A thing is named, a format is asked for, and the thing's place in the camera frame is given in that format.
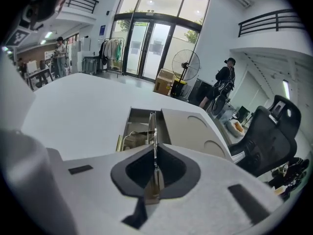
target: pedestal fan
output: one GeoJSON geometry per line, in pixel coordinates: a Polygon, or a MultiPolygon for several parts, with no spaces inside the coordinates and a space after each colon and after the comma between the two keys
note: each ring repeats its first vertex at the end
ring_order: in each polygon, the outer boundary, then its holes
{"type": "Polygon", "coordinates": [[[189,49],[179,51],[173,58],[172,69],[175,77],[171,96],[180,96],[186,81],[193,79],[200,69],[200,60],[196,53],[189,49]]]}

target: desk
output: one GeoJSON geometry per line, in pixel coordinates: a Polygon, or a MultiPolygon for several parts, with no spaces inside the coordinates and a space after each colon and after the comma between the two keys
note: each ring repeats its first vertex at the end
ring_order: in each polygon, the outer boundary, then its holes
{"type": "Polygon", "coordinates": [[[27,83],[29,83],[29,86],[30,86],[30,88],[31,88],[32,91],[34,90],[33,84],[31,83],[31,79],[32,79],[33,77],[39,76],[39,82],[40,82],[40,83],[42,83],[41,78],[43,78],[45,84],[48,84],[48,81],[47,81],[47,79],[46,79],[46,77],[45,77],[45,73],[48,73],[49,76],[50,76],[50,78],[51,78],[51,80],[53,81],[53,78],[52,78],[52,75],[51,75],[51,72],[50,72],[50,69],[49,69],[49,68],[45,68],[45,69],[43,69],[43,70],[37,70],[37,71],[35,71],[34,73],[31,73],[31,74],[28,75],[28,77],[27,77],[27,83]]]}
{"type": "Polygon", "coordinates": [[[200,113],[228,151],[203,109],[153,91],[77,73],[49,83],[35,95],[22,131],[46,147],[57,149],[63,160],[114,153],[130,107],[200,113]]]}

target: black chair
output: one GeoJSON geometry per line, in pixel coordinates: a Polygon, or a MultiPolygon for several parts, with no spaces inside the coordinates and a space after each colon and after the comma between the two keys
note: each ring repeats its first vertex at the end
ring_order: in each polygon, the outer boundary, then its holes
{"type": "Polygon", "coordinates": [[[299,109],[289,100],[276,95],[273,105],[259,106],[244,138],[230,145],[237,165],[255,177],[288,162],[297,152],[294,140],[301,122],[299,109]]]}

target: door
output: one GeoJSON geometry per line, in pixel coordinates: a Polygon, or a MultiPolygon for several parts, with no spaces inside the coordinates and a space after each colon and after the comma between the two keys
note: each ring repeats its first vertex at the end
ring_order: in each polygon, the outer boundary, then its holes
{"type": "Polygon", "coordinates": [[[170,24],[152,20],[135,21],[129,42],[125,73],[154,82],[160,70],[160,61],[166,53],[164,46],[170,40],[170,24]]]}

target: black railing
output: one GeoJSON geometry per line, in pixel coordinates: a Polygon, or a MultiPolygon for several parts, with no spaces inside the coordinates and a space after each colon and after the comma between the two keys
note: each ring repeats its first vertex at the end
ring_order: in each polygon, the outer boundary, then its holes
{"type": "Polygon", "coordinates": [[[86,12],[93,13],[94,9],[99,3],[97,0],[67,0],[66,5],[70,8],[75,8],[79,10],[83,10],[86,12]]]}
{"type": "Polygon", "coordinates": [[[240,30],[239,35],[261,31],[275,29],[305,29],[300,18],[296,12],[292,9],[277,10],[269,12],[246,21],[239,23],[240,30]]]}

